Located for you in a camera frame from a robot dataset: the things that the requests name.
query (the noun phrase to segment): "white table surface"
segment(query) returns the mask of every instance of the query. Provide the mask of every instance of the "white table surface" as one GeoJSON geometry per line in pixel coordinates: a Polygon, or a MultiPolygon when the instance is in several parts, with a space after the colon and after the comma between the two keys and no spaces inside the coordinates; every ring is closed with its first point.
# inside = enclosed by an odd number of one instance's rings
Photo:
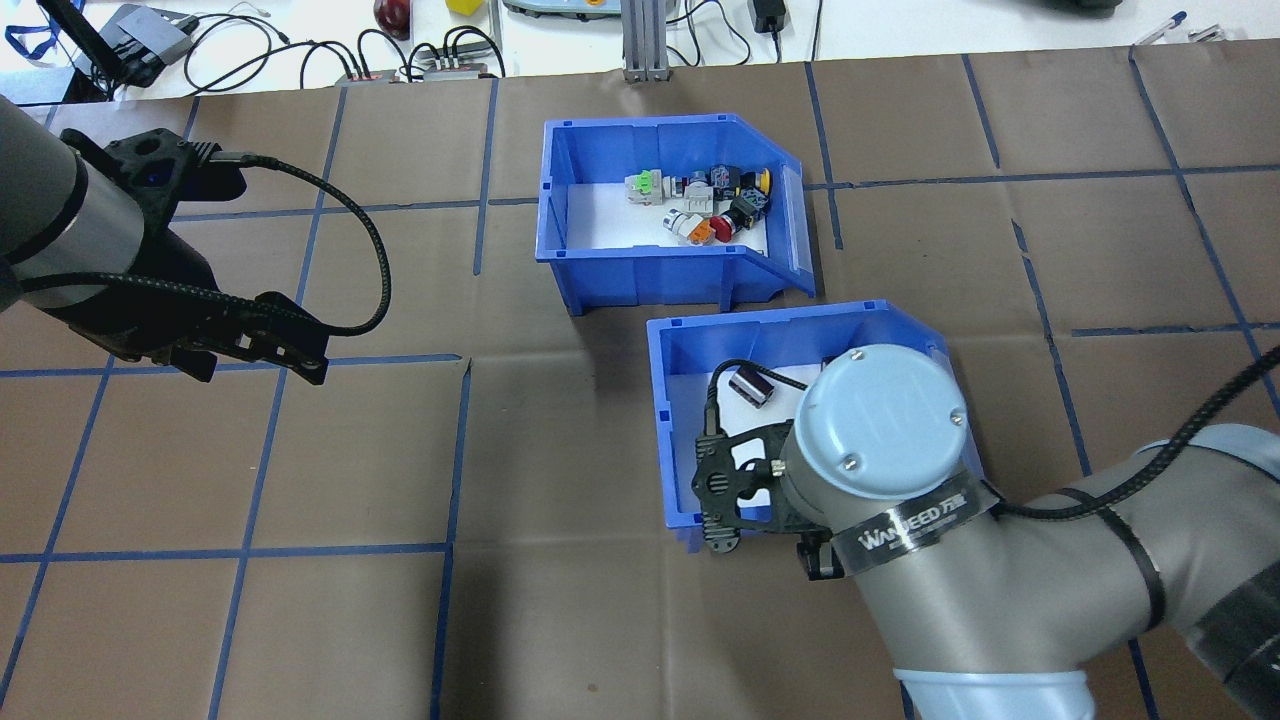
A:
{"type": "MultiPolygon", "coordinates": [[[[150,0],[154,8],[187,13],[225,12],[234,0],[150,0]]],[[[751,63],[774,61],[773,42],[751,32],[749,0],[723,0],[730,20],[751,45],[751,63]]],[[[84,15],[101,26],[120,5],[116,0],[88,0],[84,15]]],[[[355,45],[357,33],[375,27],[370,0],[256,0],[271,13],[293,41],[339,40],[355,45]]],[[[785,61],[809,58],[818,0],[787,0],[787,27],[781,33],[785,61]]],[[[1128,45],[1178,10],[1185,10],[1185,27],[1221,24],[1233,38],[1280,37],[1280,3],[1276,0],[1125,0],[1115,12],[1088,13],[1073,9],[1068,0],[827,0],[822,19],[819,59],[884,58],[1004,50],[1047,50],[1128,45]]],[[[0,0],[4,24],[40,19],[33,0],[0,0]]],[[[238,13],[247,13],[241,6],[238,13]]],[[[741,42],[726,29],[719,12],[707,6],[695,15],[699,40],[708,64],[733,64],[744,55],[741,42]]],[[[499,10],[500,40],[509,74],[562,74],[600,72],[622,65],[622,23],[600,19],[530,18],[499,10]]],[[[415,0],[413,41],[439,42],[448,27],[476,24],[490,29],[488,8],[472,17],[448,12],[443,0],[415,0]]],[[[192,76],[209,82],[265,50],[253,28],[224,26],[200,47],[192,76]]],[[[64,44],[70,47],[69,41],[64,44]]],[[[684,23],[671,26],[668,44],[692,56],[684,23]]],[[[402,44],[407,50],[410,44],[402,44]]],[[[394,53],[378,37],[365,42],[371,68],[398,64],[394,53]]],[[[266,69],[241,92],[294,88],[305,49],[274,56],[266,69]]],[[[67,64],[61,50],[46,55],[52,64],[67,64]]],[[[672,65],[680,61],[672,56],[672,65]]],[[[0,46],[0,72],[29,68],[6,45],[0,46]]],[[[307,86],[330,85],[340,69],[328,53],[316,53],[308,64],[307,86]]],[[[125,88],[118,99],[175,97],[191,91],[180,68],[170,68],[150,88],[125,88]]]]}

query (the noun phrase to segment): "black connector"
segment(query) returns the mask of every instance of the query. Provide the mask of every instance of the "black connector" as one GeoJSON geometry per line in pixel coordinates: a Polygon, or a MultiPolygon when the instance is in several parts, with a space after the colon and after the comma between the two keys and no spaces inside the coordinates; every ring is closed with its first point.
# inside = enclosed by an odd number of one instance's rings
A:
{"type": "Polygon", "coordinates": [[[785,0],[751,0],[751,26],[755,32],[769,35],[787,27],[785,0]]]}

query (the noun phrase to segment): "storage bin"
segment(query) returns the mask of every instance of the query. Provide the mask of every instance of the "storage bin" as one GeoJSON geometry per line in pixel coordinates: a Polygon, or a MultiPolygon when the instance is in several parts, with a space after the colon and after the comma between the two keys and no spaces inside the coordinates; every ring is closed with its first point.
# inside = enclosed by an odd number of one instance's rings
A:
{"type": "MultiPolygon", "coordinates": [[[[649,320],[648,336],[663,512],[672,529],[701,523],[698,497],[690,487],[698,465],[694,441],[701,432],[710,373],[724,360],[753,360],[809,383],[820,372],[824,359],[851,347],[893,343],[951,366],[942,336],[884,300],[663,318],[649,320]]],[[[773,397],[755,409],[724,387],[728,375],[731,373],[721,378],[719,402],[721,421],[730,436],[795,415],[800,391],[776,384],[773,397]]],[[[972,438],[965,461],[972,470],[982,473],[972,438]]],[[[764,497],[740,501],[740,506],[744,518],[767,519],[768,500],[764,497]]],[[[689,539],[692,533],[677,536],[689,539]]]]}
{"type": "Polygon", "coordinates": [[[538,199],[539,263],[572,315],[609,305],[763,302],[817,287],[800,161],[737,115],[552,120],[538,199]],[[662,227],[675,205],[627,202],[623,179],[648,169],[689,176],[716,164],[768,168],[771,204],[755,237],[677,245],[662,227]]]}

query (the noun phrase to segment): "blue tape line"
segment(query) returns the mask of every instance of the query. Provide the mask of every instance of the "blue tape line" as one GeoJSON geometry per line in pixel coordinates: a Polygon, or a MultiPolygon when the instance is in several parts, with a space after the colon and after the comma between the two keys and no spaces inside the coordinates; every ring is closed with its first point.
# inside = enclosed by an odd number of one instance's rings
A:
{"type": "MultiPolygon", "coordinates": [[[[429,355],[366,355],[355,357],[334,357],[329,365],[404,365],[416,363],[456,363],[462,360],[461,355],[453,352],[435,352],[429,355]]],[[[247,373],[278,370],[278,365],[270,363],[221,363],[215,369],[216,373],[247,373]]],[[[170,365],[124,365],[111,369],[113,375],[174,375],[180,373],[170,365]]],[[[102,374],[101,368],[32,368],[29,370],[0,370],[0,379],[9,378],[74,378],[97,377],[102,374]]]]}
{"type": "Polygon", "coordinates": [[[41,553],[40,568],[36,570],[36,579],[31,584],[31,593],[27,596],[27,605],[22,611],[22,620],[18,623],[18,632],[13,638],[13,647],[9,650],[9,660],[5,662],[4,676],[0,678],[0,707],[4,707],[4,698],[9,694],[9,684],[13,682],[14,669],[18,666],[18,656],[22,653],[22,643],[27,639],[27,630],[31,628],[31,618],[36,612],[36,602],[40,600],[40,591],[45,585],[45,574],[49,571],[49,562],[58,544],[58,536],[63,530],[63,521],[67,519],[67,509],[72,502],[72,493],[76,492],[76,480],[79,478],[81,466],[84,464],[84,454],[88,451],[88,441],[93,436],[93,423],[97,421],[97,413],[102,407],[102,397],[106,395],[106,383],[111,379],[111,366],[115,357],[108,357],[102,366],[102,379],[97,383],[93,393],[93,402],[88,409],[88,418],[84,420],[84,429],[81,432],[81,442],[76,448],[76,459],[67,475],[67,487],[63,488],[63,497],[58,503],[58,514],[54,524],[49,529],[49,539],[45,541],[45,551],[41,553]]]}
{"type": "Polygon", "coordinates": [[[1222,173],[1275,173],[1280,172],[1280,165],[1221,165],[1211,168],[1181,168],[1187,176],[1208,176],[1222,173]]]}
{"type": "Polygon", "coordinates": [[[813,122],[818,131],[818,149],[822,151],[822,177],[826,181],[827,210],[831,213],[831,234],[835,236],[836,250],[844,250],[845,234],[840,227],[840,208],[836,205],[835,183],[831,177],[831,147],[827,143],[827,126],[822,119],[822,101],[818,99],[818,81],[813,76],[813,63],[804,64],[804,76],[809,83],[809,102],[813,105],[813,122]]]}
{"type": "Polygon", "coordinates": [[[836,205],[836,191],[827,191],[827,211],[831,213],[831,234],[836,238],[836,250],[845,249],[845,233],[840,228],[840,208],[836,205]]]}
{"type": "Polygon", "coordinates": [[[445,552],[447,543],[332,544],[316,547],[256,547],[250,557],[343,557],[351,555],[429,555],[445,552]]]}
{"type": "Polygon", "coordinates": [[[822,177],[831,183],[831,149],[827,146],[827,126],[822,120],[822,101],[818,100],[818,81],[813,76],[813,63],[804,64],[804,76],[809,83],[809,102],[813,105],[813,122],[818,131],[818,149],[822,150],[822,177]]]}
{"type": "MultiPolygon", "coordinates": [[[[1129,47],[1129,69],[1133,72],[1134,83],[1138,86],[1138,96],[1142,97],[1142,104],[1147,109],[1147,115],[1151,118],[1151,124],[1156,129],[1156,135],[1160,137],[1160,145],[1165,149],[1165,155],[1169,158],[1169,167],[1174,170],[1174,177],[1178,179],[1178,190],[1183,193],[1183,200],[1187,202],[1187,209],[1190,211],[1192,218],[1196,219],[1196,228],[1199,231],[1201,245],[1204,247],[1204,254],[1208,256],[1210,264],[1213,266],[1213,273],[1217,275],[1219,284],[1222,286],[1222,293],[1226,295],[1226,301],[1231,306],[1231,313],[1235,315],[1235,322],[1240,327],[1240,332],[1244,334],[1244,342],[1249,346],[1249,354],[1254,360],[1262,356],[1258,350],[1258,342],[1253,337],[1253,331],[1249,329],[1248,318],[1244,315],[1244,307],[1240,305],[1239,299],[1235,295],[1235,290],[1231,287],[1231,281],[1226,275],[1226,268],[1222,266],[1222,261],[1217,256],[1217,250],[1213,247],[1213,240],[1210,237],[1208,227],[1204,224],[1204,219],[1201,218],[1199,210],[1196,209],[1196,201],[1192,199],[1190,187],[1187,184],[1187,177],[1183,173],[1181,167],[1178,164],[1178,155],[1174,152],[1174,146],[1169,141],[1169,133],[1165,132],[1164,123],[1160,122],[1160,114],[1156,113],[1156,105],[1151,101],[1151,94],[1147,91],[1147,83],[1142,78],[1142,69],[1138,67],[1138,58],[1134,55],[1134,47],[1129,47]]],[[[1267,396],[1271,398],[1271,409],[1280,418],[1280,393],[1276,392],[1276,386],[1271,382],[1271,375],[1263,375],[1262,383],[1267,389],[1267,396]]]]}
{"type": "Polygon", "coordinates": [[[237,560],[243,555],[253,557],[342,557],[351,555],[435,555],[444,553],[448,543],[389,543],[389,544],[328,544],[298,547],[251,547],[247,552],[236,547],[201,550],[105,550],[86,552],[14,552],[0,555],[0,565],[23,562],[133,562],[140,560],[237,560]]]}
{"type": "Polygon", "coordinates": [[[214,550],[108,550],[96,552],[55,552],[54,562],[127,562],[137,560],[229,560],[239,557],[234,548],[214,550]]]}
{"type": "MultiPolygon", "coordinates": [[[[448,210],[452,208],[477,208],[479,200],[442,200],[438,202],[407,202],[397,205],[393,202],[383,205],[361,205],[366,213],[387,213],[390,210],[448,210]]],[[[198,215],[177,215],[173,223],[201,223],[209,220],[253,220],[260,218],[296,218],[300,215],[340,215],[349,213],[342,205],[334,208],[289,208],[284,210],[243,210],[239,213],[201,213],[198,215]]]]}
{"type": "Polygon", "coordinates": [[[1142,703],[1147,708],[1148,720],[1160,720],[1160,708],[1156,707],[1156,693],[1151,691],[1151,678],[1147,676],[1147,662],[1142,659],[1142,647],[1138,638],[1129,641],[1129,659],[1133,660],[1133,671],[1138,676],[1138,689],[1142,691],[1142,703]]]}
{"type": "Polygon", "coordinates": [[[0,370],[0,378],[77,378],[101,374],[101,368],[36,368],[31,370],[0,370]]]}
{"type": "Polygon", "coordinates": [[[191,111],[187,113],[187,124],[182,128],[182,138],[191,140],[191,129],[196,127],[196,113],[200,111],[200,96],[191,99],[191,111]]]}
{"type": "MultiPolygon", "coordinates": [[[[338,94],[338,109],[334,111],[333,117],[333,131],[329,135],[329,149],[325,151],[324,156],[324,170],[320,177],[329,179],[329,174],[333,172],[333,156],[338,150],[338,135],[342,132],[342,113],[347,108],[347,88],[343,87],[338,94]]],[[[307,293],[307,277],[311,274],[311,260],[315,258],[316,252],[316,236],[320,233],[320,217],[324,211],[324,199],[326,197],[323,190],[316,191],[316,204],[312,209],[311,215],[311,229],[307,232],[307,250],[302,255],[302,270],[298,273],[298,290],[293,293],[293,301],[302,305],[302,299],[307,293]]]]}
{"type": "Polygon", "coordinates": [[[897,692],[902,694],[902,716],[906,720],[915,720],[915,703],[911,702],[911,693],[906,692],[906,685],[899,680],[897,692]]]}
{"type": "Polygon", "coordinates": [[[991,150],[991,161],[1000,169],[1000,149],[996,147],[996,135],[991,132],[991,120],[987,119],[987,105],[982,101],[982,90],[978,87],[978,76],[973,73],[973,63],[969,54],[960,55],[964,63],[964,74],[969,77],[969,90],[973,91],[973,102],[978,106],[978,119],[982,122],[982,132],[987,136],[987,149],[991,150]]]}
{"type": "Polygon", "coordinates": [[[538,205],[536,197],[498,197],[489,201],[489,205],[538,205]]]}
{"type": "Polygon", "coordinates": [[[1032,264],[1030,249],[1027,245],[1027,236],[1023,227],[1014,222],[1014,237],[1018,238],[1018,249],[1023,252],[1023,266],[1027,270],[1027,282],[1030,283],[1032,295],[1036,296],[1036,310],[1041,316],[1041,325],[1044,329],[1044,342],[1048,345],[1050,357],[1053,359],[1053,374],[1057,377],[1057,391],[1062,396],[1062,407],[1066,410],[1066,421],[1071,427],[1071,439],[1075,442],[1075,456],[1080,462],[1080,473],[1092,475],[1093,468],[1089,462],[1089,454],[1084,448],[1084,434],[1080,432],[1080,421],[1075,415],[1075,401],[1071,400],[1071,386],[1066,382],[1066,372],[1062,369],[1062,355],[1057,350],[1053,340],[1053,327],[1048,319],[1048,309],[1044,306],[1044,295],[1041,292],[1039,279],[1036,277],[1036,265],[1032,264]]]}
{"type": "MultiPolygon", "coordinates": [[[[1267,323],[1258,323],[1260,329],[1271,329],[1267,323]]],[[[1083,328],[1071,331],[1071,337],[1128,337],[1138,334],[1196,334],[1196,333],[1225,333],[1240,332],[1240,325],[1153,325],[1148,328],[1083,328]]]]}
{"type": "Polygon", "coordinates": [[[291,210],[246,210],[243,213],[201,213],[198,215],[174,215],[170,223],[200,223],[206,220],[248,220],[260,218],[296,218],[315,214],[315,208],[294,208],[291,210]]]}
{"type": "Polygon", "coordinates": [[[257,477],[253,479],[253,495],[248,505],[248,519],[244,521],[244,536],[237,552],[236,582],[232,584],[230,606],[227,610],[227,624],[223,628],[223,644],[218,651],[218,670],[214,673],[214,689],[209,700],[209,720],[216,720],[223,702],[223,684],[227,680],[227,661],[232,655],[232,638],[236,635],[236,620],[239,616],[239,600],[244,591],[244,573],[248,569],[250,548],[253,543],[253,530],[257,527],[257,511],[262,505],[262,486],[266,483],[266,470],[271,461],[271,447],[275,445],[275,429],[280,419],[280,404],[284,400],[284,378],[288,373],[279,370],[275,378],[275,395],[271,398],[271,414],[266,421],[266,437],[262,441],[262,454],[257,462],[257,477]]]}
{"type": "MultiPolygon", "coordinates": [[[[407,202],[404,205],[369,205],[366,213],[385,213],[388,210],[447,210],[451,208],[479,208],[480,200],[438,200],[435,202],[407,202]]],[[[346,213],[346,208],[325,208],[326,213],[346,213]]]]}
{"type": "MultiPolygon", "coordinates": [[[[338,108],[334,111],[333,131],[329,135],[329,149],[325,151],[324,170],[321,177],[329,179],[333,172],[333,158],[338,149],[338,136],[342,132],[342,114],[347,108],[347,88],[338,94],[338,108]]],[[[311,217],[311,229],[307,236],[307,251],[302,259],[302,269],[298,272],[298,290],[294,293],[294,302],[302,304],[307,291],[307,275],[311,273],[311,259],[315,255],[316,233],[320,228],[320,217],[324,210],[325,193],[316,191],[316,202],[311,217]]],[[[236,637],[236,620],[239,616],[239,601],[244,592],[244,574],[248,570],[248,559],[253,546],[253,530],[257,528],[257,512],[262,505],[262,487],[266,484],[266,470],[271,461],[271,448],[275,446],[275,429],[280,420],[280,405],[284,400],[284,383],[288,372],[280,369],[275,378],[275,396],[271,400],[271,414],[266,423],[266,437],[262,441],[262,456],[257,464],[257,478],[253,480],[253,495],[250,500],[248,519],[244,521],[244,537],[241,541],[239,561],[236,564],[236,582],[232,585],[230,607],[227,610],[227,625],[223,628],[223,644],[218,652],[218,670],[214,674],[214,689],[209,700],[209,720],[216,720],[218,711],[223,702],[223,687],[227,682],[227,662],[232,653],[232,641],[236,637]]]]}
{"type": "Polygon", "coordinates": [[[808,192],[813,190],[854,190],[854,187],[856,186],[851,182],[815,182],[804,186],[804,190],[808,192]]]}
{"type": "Polygon", "coordinates": [[[453,594],[453,544],[458,537],[458,507],[462,502],[462,464],[466,459],[467,415],[471,407],[471,366],[462,373],[458,397],[458,430],[453,441],[453,489],[449,495],[449,525],[445,532],[444,569],[440,575],[440,602],[435,616],[435,656],[431,665],[431,720],[440,720],[440,693],[444,691],[444,641],[449,632],[449,598],[453,594]]]}
{"type": "Polygon", "coordinates": [[[335,357],[329,365],[403,365],[410,363],[456,363],[461,355],[440,352],[438,355],[387,355],[381,357],[335,357]]]}
{"type": "Polygon", "coordinates": [[[489,206],[489,167],[493,160],[493,128],[498,117],[498,81],[489,81],[489,117],[485,120],[484,131],[484,160],[480,165],[480,213],[476,217],[476,254],[471,265],[471,274],[479,275],[484,265],[484,223],[489,206]]]}
{"type": "Polygon", "coordinates": [[[951,178],[906,178],[891,181],[864,181],[851,183],[854,190],[865,187],[895,187],[900,184],[984,184],[996,182],[1042,182],[1064,179],[1110,179],[1170,177],[1172,170],[1094,170],[1082,173],[1025,173],[1016,176],[959,176],[951,178]]]}

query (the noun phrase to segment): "light blue cap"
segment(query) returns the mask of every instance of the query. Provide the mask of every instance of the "light blue cap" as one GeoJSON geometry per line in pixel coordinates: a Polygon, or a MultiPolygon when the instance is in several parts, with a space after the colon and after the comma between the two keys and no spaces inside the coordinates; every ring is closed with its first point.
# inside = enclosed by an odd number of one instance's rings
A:
{"type": "Polygon", "coordinates": [[[938,487],[969,437],[955,379],[899,345],[844,352],[805,391],[795,438],[832,486],[872,500],[906,500],[938,487]]]}

